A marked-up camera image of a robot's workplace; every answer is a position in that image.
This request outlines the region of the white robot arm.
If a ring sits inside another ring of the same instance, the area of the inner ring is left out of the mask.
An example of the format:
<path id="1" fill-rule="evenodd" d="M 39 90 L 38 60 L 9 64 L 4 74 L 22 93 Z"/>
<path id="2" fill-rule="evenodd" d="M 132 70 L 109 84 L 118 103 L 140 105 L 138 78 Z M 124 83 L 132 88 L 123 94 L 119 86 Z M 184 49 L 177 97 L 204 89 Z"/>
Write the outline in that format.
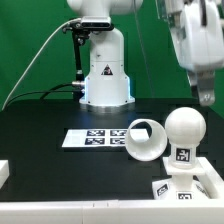
<path id="1" fill-rule="evenodd" d="M 216 0 L 156 0 L 159 17 L 169 24 L 177 61 L 187 70 L 191 91 L 203 106 L 215 101 L 214 76 L 224 67 L 224 32 Z M 90 72 L 81 81 L 80 104 L 101 111 L 135 102 L 124 71 L 124 37 L 113 15 L 128 14 L 143 0 L 67 0 L 79 14 L 71 24 L 74 41 L 90 40 Z"/>

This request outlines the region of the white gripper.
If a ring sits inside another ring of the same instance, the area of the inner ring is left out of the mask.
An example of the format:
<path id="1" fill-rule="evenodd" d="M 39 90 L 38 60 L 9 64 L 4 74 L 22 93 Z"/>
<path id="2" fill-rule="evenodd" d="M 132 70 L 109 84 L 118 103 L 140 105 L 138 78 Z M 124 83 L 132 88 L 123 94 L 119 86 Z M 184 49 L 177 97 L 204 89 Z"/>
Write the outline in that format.
<path id="1" fill-rule="evenodd" d="M 209 70 L 224 67 L 224 33 L 216 1 L 166 0 L 166 13 L 177 61 L 189 70 L 189 85 L 197 87 L 200 105 L 211 106 L 215 72 Z"/>

